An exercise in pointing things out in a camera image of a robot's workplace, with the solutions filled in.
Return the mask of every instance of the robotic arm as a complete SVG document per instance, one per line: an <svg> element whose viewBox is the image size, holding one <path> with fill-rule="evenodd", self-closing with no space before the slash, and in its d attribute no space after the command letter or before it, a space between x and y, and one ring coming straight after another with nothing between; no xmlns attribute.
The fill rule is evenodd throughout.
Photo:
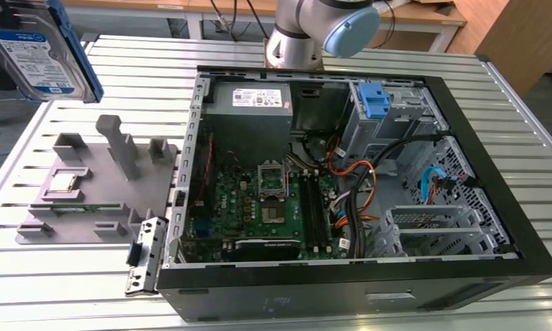
<svg viewBox="0 0 552 331"><path fill-rule="evenodd" d="M318 69L322 48L335 57L350 57L378 29L372 0L280 0L268 64ZM103 98L60 0L0 0L0 64L28 99L91 103Z"/></svg>
<svg viewBox="0 0 552 331"><path fill-rule="evenodd" d="M322 48L335 57L362 51L379 30L372 0L280 0L266 47L274 68L316 69Z"/></svg>

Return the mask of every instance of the hard drive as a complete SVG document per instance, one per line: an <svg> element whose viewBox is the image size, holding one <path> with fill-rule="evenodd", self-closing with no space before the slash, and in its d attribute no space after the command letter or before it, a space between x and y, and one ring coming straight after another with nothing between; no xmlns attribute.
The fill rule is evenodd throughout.
<svg viewBox="0 0 552 331"><path fill-rule="evenodd" d="M94 103L103 98L59 0L0 0L0 64L32 100Z"/></svg>

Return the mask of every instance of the sheet metal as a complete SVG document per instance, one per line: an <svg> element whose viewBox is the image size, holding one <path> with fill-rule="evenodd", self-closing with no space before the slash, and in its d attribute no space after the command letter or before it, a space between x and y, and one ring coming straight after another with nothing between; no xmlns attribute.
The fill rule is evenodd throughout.
<svg viewBox="0 0 552 331"><path fill-rule="evenodd" d="M122 130L132 133L135 142L166 137L180 146L196 65L260 67L263 46L100 36L87 45L87 53L106 89L103 102L42 106L0 170L0 321L9 321L11 329L184 328L188 325L162 297L123 296L126 245L21 246L13 240L16 225L55 160L51 147L60 132L79 132L88 142L104 141L94 129L96 119L119 114ZM324 55L324 62L328 70L444 78L552 254L552 140L495 69L467 55L392 50L366 50L352 59ZM454 312L196 326L203 330L552 330L552 279Z"/></svg>

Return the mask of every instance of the ram slot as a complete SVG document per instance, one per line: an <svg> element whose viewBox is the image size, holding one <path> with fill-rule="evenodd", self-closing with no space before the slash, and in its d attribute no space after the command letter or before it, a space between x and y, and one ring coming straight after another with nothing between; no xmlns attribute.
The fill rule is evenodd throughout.
<svg viewBox="0 0 552 331"><path fill-rule="evenodd" d="M312 208L312 199L311 199L311 188L308 176L303 176L299 181L299 193L302 198L302 213L303 213L303 228L304 228L304 244L310 250L312 247L318 246L316 233L314 230L314 208Z"/></svg>
<svg viewBox="0 0 552 331"><path fill-rule="evenodd" d="M326 216L323 208L322 188L319 186L319 177L314 176L310 178L310 189L311 189L311 206L314 208L314 228L316 233L316 241L319 247L326 248L330 246L328 240L328 229L326 227Z"/></svg>

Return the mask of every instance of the expansion card bracket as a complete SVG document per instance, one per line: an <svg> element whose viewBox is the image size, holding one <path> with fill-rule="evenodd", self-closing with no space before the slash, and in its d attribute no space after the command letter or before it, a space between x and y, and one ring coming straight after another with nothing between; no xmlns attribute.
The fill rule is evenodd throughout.
<svg viewBox="0 0 552 331"><path fill-rule="evenodd" d="M168 220L154 217L142 223L138 241L132 243L127 264L131 265L126 296L156 295L156 278Z"/></svg>

